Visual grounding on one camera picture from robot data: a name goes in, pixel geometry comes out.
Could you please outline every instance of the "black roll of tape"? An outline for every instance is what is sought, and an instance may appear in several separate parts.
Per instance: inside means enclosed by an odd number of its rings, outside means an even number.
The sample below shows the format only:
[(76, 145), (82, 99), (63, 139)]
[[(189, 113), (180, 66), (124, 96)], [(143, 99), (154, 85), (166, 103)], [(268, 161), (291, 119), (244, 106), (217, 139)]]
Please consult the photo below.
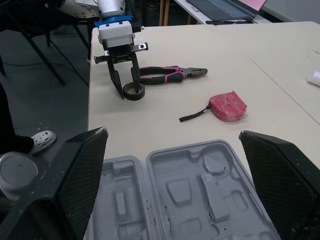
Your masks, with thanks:
[(137, 101), (145, 96), (146, 90), (143, 84), (139, 84), (139, 92), (136, 93), (133, 82), (130, 82), (123, 87), (123, 95), (126, 99), (131, 101)]

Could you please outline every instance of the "white table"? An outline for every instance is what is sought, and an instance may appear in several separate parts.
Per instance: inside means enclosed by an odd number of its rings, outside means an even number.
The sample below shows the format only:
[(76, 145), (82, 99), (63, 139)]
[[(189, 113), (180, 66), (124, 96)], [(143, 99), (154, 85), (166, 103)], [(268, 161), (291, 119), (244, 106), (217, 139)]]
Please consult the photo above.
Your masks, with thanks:
[[(198, 10), (195, 6), (189, 3), (187, 0), (174, 0), (177, 4), (179, 4), (185, 11), (187, 11), (194, 19), (196, 19), (201, 24), (206, 24), (206, 21), (211, 21), (209, 17), (204, 15), (200, 10)], [(270, 24), (271, 22), (262, 16), (257, 15), (253, 21), (257, 24)]]
[(315, 22), (218, 26), (320, 124), (320, 87), (307, 78), (320, 71), (320, 25)]
[[(92, 34), (91, 59), (104, 53), (98, 30)], [(149, 44), (148, 51), (137, 54), (140, 67), (200, 67), (208, 74), (181, 84), (146, 86), (144, 98), (129, 101), (119, 97), (107, 64), (91, 61), (88, 128), (107, 127), (105, 158), (133, 155), (145, 163), (154, 150), (223, 139), (250, 172), (238, 140), (241, 130), (250, 130), (295, 143), (320, 168), (320, 126), (217, 27), (147, 27), (136, 34), (135, 42)], [(132, 81), (131, 63), (115, 67), (122, 85)], [(207, 112), (179, 122), (203, 109), (211, 96), (230, 91), (248, 106), (241, 121), (223, 122)]]

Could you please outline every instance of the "person's foot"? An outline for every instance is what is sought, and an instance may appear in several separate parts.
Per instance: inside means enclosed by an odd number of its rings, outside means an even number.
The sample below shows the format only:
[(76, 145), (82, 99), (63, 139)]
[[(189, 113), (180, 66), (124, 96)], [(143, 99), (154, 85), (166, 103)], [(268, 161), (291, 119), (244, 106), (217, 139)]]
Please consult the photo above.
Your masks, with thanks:
[(29, 155), (34, 155), (52, 145), (56, 140), (56, 135), (52, 131), (41, 131), (31, 138), (34, 141), (34, 145)]

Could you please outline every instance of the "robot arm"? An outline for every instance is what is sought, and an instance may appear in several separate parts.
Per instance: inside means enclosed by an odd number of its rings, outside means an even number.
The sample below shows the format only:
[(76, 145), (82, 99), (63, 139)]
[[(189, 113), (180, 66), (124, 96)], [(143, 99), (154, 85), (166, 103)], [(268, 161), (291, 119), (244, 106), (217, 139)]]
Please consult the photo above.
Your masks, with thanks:
[[(132, 15), (128, 15), (126, 6)], [(78, 18), (92, 18), (99, 15), (100, 21), (95, 22), (99, 30), (99, 42), (103, 46), (104, 55), (95, 56), (96, 64), (107, 62), (110, 78), (124, 99), (118, 71), (114, 64), (131, 61), (131, 75), (135, 92), (139, 92), (140, 70), (136, 52), (148, 50), (148, 44), (135, 45), (135, 33), (141, 32), (141, 27), (134, 16), (131, 0), (66, 0), (62, 12)]]

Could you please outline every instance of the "gray carpet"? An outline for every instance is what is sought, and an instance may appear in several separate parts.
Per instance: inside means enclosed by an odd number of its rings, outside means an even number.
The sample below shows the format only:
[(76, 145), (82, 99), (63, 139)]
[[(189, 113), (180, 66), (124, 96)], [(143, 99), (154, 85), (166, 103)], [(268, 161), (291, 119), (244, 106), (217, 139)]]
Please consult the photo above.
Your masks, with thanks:
[[(81, 27), (87, 39), (87, 29)], [(51, 39), (79, 74), (89, 82), (88, 52), (73, 27), (63, 26), (52, 32)], [(6, 76), (0, 74), (0, 82), (7, 94), (16, 134), (32, 136), (44, 130), (51, 130), (56, 134), (54, 145), (38, 154), (38, 157), (51, 161), (67, 139), (87, 130), (89, 89), (59, 52), (53, 46), (47, 46), (44, 36), (35, 37), (33, 40), (51, 63), (64, 65), (53, 66), (66, 82), (66, 86), (60, 85), (45, 64), (4, 65)], [(0, 43), (0, 54), (4, 63), (43, 63), (21, 33), (0, 32)]]

